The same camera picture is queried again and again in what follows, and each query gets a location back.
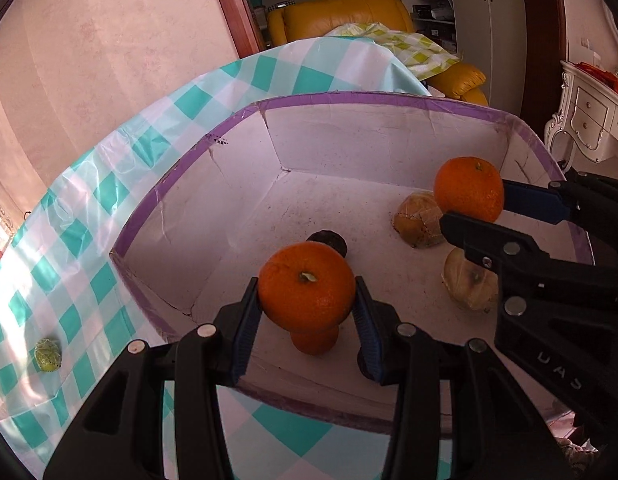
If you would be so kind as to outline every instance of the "green fruit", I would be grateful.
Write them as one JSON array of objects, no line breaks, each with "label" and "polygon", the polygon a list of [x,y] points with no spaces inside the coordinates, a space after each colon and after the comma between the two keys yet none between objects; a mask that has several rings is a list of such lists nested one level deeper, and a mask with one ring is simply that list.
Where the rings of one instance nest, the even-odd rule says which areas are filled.
[{"label": "green fruit", "polygon": [[43,372],[55,372],[60,368],[62,364],[62,357],[60,356],[60,348],[51,339],[41,339],[36,344],[34,351],[34,357],[38,367]]}]

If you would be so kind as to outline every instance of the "sofa cushion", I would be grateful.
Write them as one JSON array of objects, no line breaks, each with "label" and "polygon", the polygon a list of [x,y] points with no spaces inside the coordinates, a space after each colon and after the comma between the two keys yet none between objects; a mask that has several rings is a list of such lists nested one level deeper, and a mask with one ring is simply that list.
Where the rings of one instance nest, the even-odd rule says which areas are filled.
[{"label": "sofa cushion", "polygon": [[469,63],[456,63],[445,72],[427,79],[427,83],[437,88],[447,97],[460,99],[473,88],[487,81],[486,76],[476,67]]},{"label": "sofa cushion", "polygon": [[487,102],[487,97],[485,97],[483,91],[478,87],[472,88],[471,90],[462,94],[460,96],[460,100],[464,101],[465,103],[472,103],[474,105],[489,106],[489,103]]},{"label": "sofa cushion", "polygon": [[287,41],[324,36],[345,23],[382,23],[391,30],[413,32],[409,13],[398,0],[316,0],[281,10]]},{"label": "sofa cushion", "polygon": [[274,46],[280,46],[287,44],[287,37],[285,36],[285,20],[283,12],[285,8],[272,10],[267,15],[267,28],[271,35],[271,41]]}]

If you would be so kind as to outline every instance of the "peeled onion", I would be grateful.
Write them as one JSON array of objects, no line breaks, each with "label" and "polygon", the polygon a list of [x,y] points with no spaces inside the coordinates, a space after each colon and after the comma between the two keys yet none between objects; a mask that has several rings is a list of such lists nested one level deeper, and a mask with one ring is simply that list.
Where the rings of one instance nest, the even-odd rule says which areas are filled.
[{"label": "peeled onion", "polygon": [[469,310],[489,312],[498,304],[498,275],[465,260],[465,251],[455,247],[442,271],[449,296]]},{"label": "peeled onion", "polygon": [[442,211],[436,205],[433,193],[420,191],[409,195],[393,217],[391,224],[400,237],[412,247],[425,248],[441,243]]}]

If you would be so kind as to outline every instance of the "screw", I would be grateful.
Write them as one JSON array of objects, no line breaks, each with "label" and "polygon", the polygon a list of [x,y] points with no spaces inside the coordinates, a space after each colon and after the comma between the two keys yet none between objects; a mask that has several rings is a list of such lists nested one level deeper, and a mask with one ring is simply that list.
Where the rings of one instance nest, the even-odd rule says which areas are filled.
[{"label": "screw", "polygon": [[145,346],[146,345],[144,344],[144,341],[141,341],[140,339],[135,339],[126,346],[126,349],[129,350],[130,354],[139,354],[142,350],[144,350]]},{"label": "screw", "polygon": [[510,316],[522,316],[527,309],[527,301],[520,296],[512,296],[505,301],[505,312]]},{"label": "screw", "polygon": [[404,337],[412,337],[418,331],[418,329],[411,323],[400,323],[395,330]]},{"label": "screw", "polygon": [[471,339],[469,342],[469,348],[477,354],[481,354],[487,349],[487,343],[482,339]]},{"label": "screw", "polygon": [[200,337],[211,337],[215,332],[217,332],[217,328],[211,323],[205,323],[198,327],[198,335]]},{"label": "screw", "polygon": [[516,242],[507,242],[502,250],[509,256],[514,256],[520,252],[520,246]]}]

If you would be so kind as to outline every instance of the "box floor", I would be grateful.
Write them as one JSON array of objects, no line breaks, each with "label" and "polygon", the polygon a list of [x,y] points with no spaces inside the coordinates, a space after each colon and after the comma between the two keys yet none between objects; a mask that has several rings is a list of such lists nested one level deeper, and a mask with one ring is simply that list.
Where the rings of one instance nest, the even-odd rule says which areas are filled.
[{"label": "box floor", "polygon": [[[451,246],[444,242],[416,250],[393,230],[391,216],[411,192],[413,189],[390,184],[283,173],[237,238],[230,240],[231,250],[193,306],[193,319],[209,322],[218,306],[237,301],[250,277],[257,276],[263,262],[277,249],[330,229],[345,238],[347,261],[356,276],[364,277],[371,296],[392,304],[402,320],[440,340],[464,344],[480,337],[492,344],[496,312],[462,310],[442,283],[441,271]],[[513,217],[505,212],[499,223],[509,224]],[[516,216],[516,222],[521,229],[520,217]],[[527,232],[535,236],[535,225],[529,227]],[[377,386],[359,373],[358,349],[351,316],[343,323],[336,346],[318,358],[295,350],[284,330],[263,316],[244,380],[293,399],[390,420],[396,390]],[[554,398],[516,365],[505,361],[541,413],[555,413]],[[442,412],[451,413],[445,396]]]}]

